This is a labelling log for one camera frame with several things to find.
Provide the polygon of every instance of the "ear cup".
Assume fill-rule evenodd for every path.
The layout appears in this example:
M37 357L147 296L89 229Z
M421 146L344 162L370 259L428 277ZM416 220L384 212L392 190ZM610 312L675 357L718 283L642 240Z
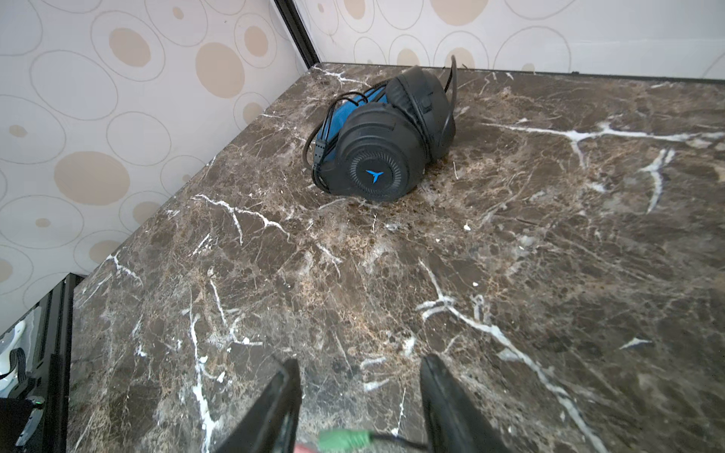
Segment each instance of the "ear cup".
M418 127L422 126L421 119L418 117L418 113L416 113L415 107L413 106L413 100L408 96L407 91L403 88L397 77L388 82L388 86L385 88L385 95L388 97L388 103L390 105L401 109Z
M429 160L443 157L455 135L455 122L449 121L450 103L440 80L414 66L388 82L390 104L416 120L426 140Z
M421 181L426 163L418 130L400 110L379 102L362 105L348 117L335 160L352 192L376 201L407 194Z

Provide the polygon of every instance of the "white object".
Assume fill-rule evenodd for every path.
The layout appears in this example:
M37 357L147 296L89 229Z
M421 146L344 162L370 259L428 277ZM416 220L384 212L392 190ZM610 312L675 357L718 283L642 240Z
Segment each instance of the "white object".
M23 332L25 332L24 320L15 325L15 330L13 332L12 340L10 340L10 344L3 352L0 352L0 374L5 374L10 369L10 351L12 351L17 342L20 341L20 337ZM0 391L3 391L15 379L16 374L17 369L13 372L13 374L0 379Z

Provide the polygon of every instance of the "patterned wallpaper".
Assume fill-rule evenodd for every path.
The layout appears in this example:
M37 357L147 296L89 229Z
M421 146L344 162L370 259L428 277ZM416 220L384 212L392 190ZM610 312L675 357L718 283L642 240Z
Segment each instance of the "patterned wallpaper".
M270 0L0 1L0 333L304 71Z
M725 78L725 1L295 0L320 59Z

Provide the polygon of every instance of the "ear cushion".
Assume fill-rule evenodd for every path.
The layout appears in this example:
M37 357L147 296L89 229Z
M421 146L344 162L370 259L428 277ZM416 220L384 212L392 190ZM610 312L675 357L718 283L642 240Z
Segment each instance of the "ear cushion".
M388 96L388 102L390 103L390 105L401 109L403 113L405 113L405 116L413 121L413 124L416 126L416 128L420 129L420 119L418 118L418 113L415 111L415 107L413 106L413 100L410 98L410 96L408 96L408 93L403 88L400 80L397 77L391 79L388 82L388 86L385 89L385 94L386 96Z

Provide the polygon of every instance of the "headset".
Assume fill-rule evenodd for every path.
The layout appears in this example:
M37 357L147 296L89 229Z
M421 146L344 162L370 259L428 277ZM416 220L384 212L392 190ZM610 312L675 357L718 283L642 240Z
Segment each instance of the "headset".
M455 135L457 82L452 56L445 88L435 75L414 66L364 92L337 96L302 150L312 181L328 194L371 201L394 201L410 192L425 166L448 154Z

